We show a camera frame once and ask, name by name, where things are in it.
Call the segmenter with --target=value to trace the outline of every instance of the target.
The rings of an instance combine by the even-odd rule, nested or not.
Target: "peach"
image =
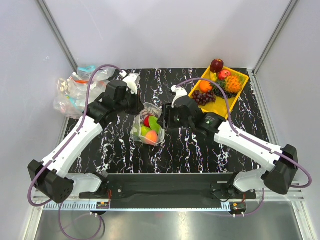
[[[145,140],[146,144],[153,145],[158,140],[157,132],[154,130],[151,130],[145,135],[145,138],[146,138]]]

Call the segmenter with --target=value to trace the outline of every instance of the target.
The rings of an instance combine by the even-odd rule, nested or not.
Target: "metal floor panel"
[[[249,202],[248,211],[257,207]],[[62,225],[83,215],[63,211]],[[290,202],[266,202],[259,212],[247,217],[223,217],[221,212],[107,212],[100,240],[302,240]],[[99,220],[87,216],[68,227],[73,238],[86,239],[98,229]],[[59,230],[58,211],[44,210],[36,240],[65,240]]]

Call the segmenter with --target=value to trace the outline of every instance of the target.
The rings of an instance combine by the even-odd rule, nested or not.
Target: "red apple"
[[[150,116],[147,116],[147,117],[144,119],[144,121],[143,121],[143,124],[144,124],[146,127],[148,127],[148,128],[150,128],[150,125],[149,125],[149,117],[150,117]]]
[[[222,70],[218,73],[218,79],[219,80],[225,80],[227,77],[231,76],[231,72],[229,70]]]
[[[224,68],[224,61],[221,59],[215,59],[211,62],[210,71],[213,73],[219,73]]]

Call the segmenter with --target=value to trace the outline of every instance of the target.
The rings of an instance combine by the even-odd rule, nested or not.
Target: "white wall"
[[[319,9],[319,0],[299,1],[257,74],[280,143],[298,149],[313,177],[303,192],[314,226],[320,223]],[[303,173],[299,179],[306,182]]]
[[[253,68],[289,0],[46,0],[79,65]]]
[[[0,238],[21,240],[29,209],[27,166],[55,148],[63,116],[58,77],[72,73],[34,0],[0,1]]]

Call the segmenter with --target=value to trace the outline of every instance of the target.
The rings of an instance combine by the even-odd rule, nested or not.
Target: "orange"
[[[146,144],[154,145],[154,143],[156,143],[158,140],[157,132],[154,130],[151,130],[145,135],[145,138],[146,138],[145,140]]]
[[[204,80],[202,80],[200,82],[199,88],[200,88],[201,92],[203,92],[204,94],[212,90],[212,86],[211,86],[210,82],[204,81]]]

